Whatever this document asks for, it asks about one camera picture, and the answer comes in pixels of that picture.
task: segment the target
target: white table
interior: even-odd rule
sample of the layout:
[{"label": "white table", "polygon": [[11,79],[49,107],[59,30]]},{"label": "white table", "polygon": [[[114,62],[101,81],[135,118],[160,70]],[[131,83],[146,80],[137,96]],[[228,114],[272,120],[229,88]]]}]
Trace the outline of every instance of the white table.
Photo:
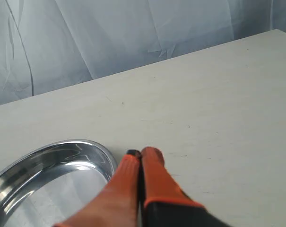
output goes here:
[{"label": "white table", "polygon": [[0,106],[0,170],[90,139],[163,151],[183,189],[235,227],[286,227],[286,34],[271,31]]}]

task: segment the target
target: white fabric backdrop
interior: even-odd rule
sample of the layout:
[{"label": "white fabric backdrop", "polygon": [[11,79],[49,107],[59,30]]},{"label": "white fabric backdrop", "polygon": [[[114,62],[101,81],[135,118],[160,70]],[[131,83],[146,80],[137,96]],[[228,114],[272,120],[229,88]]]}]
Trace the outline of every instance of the white fabric backdrop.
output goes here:
[{"label": "white fabric backdrop", "polygon": [[0,104],[275,28],[286,0],[0,0]]}]

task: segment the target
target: stainless steel bowl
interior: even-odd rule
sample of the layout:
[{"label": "stainless steel bowl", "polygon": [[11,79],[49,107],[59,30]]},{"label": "stainless steel bowl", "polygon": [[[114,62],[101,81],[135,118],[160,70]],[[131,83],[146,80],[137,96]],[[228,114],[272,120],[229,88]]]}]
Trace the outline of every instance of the stainless steel bowl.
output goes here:
[{"label": "stainless steel bowl", "polygon": [[106,185],[117,167],[89,140],[42,147],[0,173],[0,227],[44,227],[69,217]]}]

